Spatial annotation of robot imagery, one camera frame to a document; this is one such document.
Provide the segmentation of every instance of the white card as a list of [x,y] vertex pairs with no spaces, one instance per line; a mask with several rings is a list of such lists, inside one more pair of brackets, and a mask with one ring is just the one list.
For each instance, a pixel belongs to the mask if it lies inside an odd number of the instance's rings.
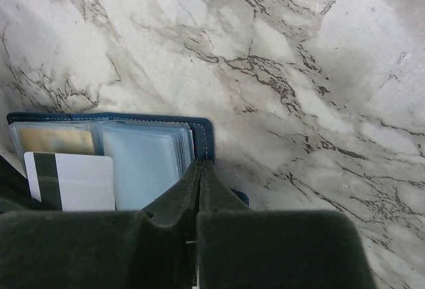
[[114,164],[107,156],[27,152],[31,197],[51,209],[114,211]]

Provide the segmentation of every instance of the white marble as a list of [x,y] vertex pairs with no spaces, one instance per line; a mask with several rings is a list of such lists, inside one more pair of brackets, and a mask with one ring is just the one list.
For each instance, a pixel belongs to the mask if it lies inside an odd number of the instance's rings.
[[1,0],[10,111],[204,116],[256,209],[335,209],[425,283],[425,0]]

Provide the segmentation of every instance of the gold card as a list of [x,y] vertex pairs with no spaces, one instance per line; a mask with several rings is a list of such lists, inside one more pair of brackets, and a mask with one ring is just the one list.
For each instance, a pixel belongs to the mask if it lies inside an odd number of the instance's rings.
[[95,155],[90,130],[81,128],[20,128],[21,145],[26,151]]

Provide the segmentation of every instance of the black magnetic stripe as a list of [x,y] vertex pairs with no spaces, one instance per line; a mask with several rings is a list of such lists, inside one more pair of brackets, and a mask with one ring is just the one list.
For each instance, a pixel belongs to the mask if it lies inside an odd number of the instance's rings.
[[35,169],[39,179],[41,203],[51,209],[62,210],[56,158],[53,153],[34,153]]

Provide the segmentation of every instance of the wallet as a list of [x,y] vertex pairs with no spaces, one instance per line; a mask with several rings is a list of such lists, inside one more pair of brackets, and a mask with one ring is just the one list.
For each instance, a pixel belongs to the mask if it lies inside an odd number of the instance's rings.
[[214,161],[212,124],[204,118],[139,114],[10,113],[13,143],[26,152],[108,156],[117,210],[138,210],[172,187],[194,160]]

